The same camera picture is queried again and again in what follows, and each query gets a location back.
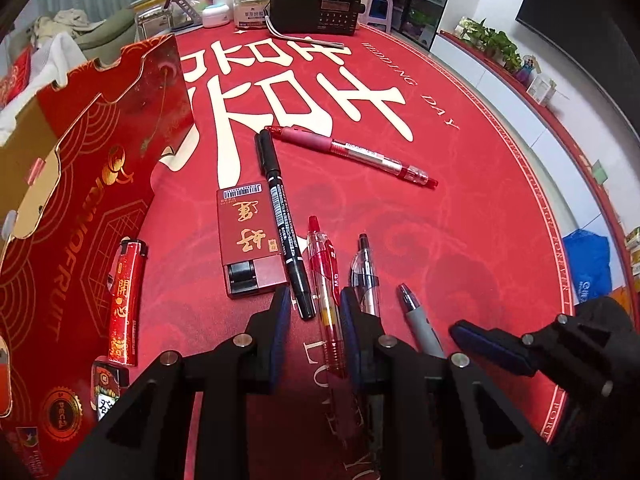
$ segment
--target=red lighter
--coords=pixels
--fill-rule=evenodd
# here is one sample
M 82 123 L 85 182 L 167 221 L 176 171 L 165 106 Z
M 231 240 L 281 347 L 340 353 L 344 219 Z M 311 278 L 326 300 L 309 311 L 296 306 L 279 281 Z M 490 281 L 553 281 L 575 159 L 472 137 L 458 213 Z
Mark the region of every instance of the red lighter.
M 123 240 L 113 282 L 109 323 L 109 361 L 136 366 L 136 324 L 146 244 L 141 240 Z

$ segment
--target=black tv screen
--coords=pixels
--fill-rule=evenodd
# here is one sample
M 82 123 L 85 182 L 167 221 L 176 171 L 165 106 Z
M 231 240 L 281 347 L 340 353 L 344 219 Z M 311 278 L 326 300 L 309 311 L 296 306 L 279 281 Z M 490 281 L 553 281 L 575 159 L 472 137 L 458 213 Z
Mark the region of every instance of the black tv screen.
M 517 20 L 573 59 L 640 134 L 640 0 L 524 0 Z

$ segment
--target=glass jar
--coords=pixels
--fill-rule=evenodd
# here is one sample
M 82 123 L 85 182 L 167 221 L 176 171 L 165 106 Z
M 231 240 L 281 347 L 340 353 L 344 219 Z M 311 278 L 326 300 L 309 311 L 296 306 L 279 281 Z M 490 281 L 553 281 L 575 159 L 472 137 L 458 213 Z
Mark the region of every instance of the glass jar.
M 237 28 L 266 28 L 264 9 L 269 0 L 235 0 L 234 21 Z

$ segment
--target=pink pen grip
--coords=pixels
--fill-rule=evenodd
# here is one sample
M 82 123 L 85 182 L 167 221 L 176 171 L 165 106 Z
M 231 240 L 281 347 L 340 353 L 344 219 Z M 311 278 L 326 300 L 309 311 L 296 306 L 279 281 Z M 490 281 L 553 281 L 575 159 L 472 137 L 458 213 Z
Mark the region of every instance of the pink pen grip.
M 310 148 L 317 152 L 329 153 L 331 150 L 331 137 L 315 134 L 300 126 L 284 126 L 276 136 L 291 144 Z

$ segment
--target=black radio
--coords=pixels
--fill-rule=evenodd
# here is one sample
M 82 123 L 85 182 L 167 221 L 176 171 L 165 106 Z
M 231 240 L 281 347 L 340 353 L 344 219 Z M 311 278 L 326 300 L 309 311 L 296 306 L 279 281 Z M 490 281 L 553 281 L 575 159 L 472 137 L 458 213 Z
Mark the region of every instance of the black radio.
M 352 36 L 358 14 L 364 10 L 360 0 L 270 0 L 268 13 L 273 27 L 282 34 Z

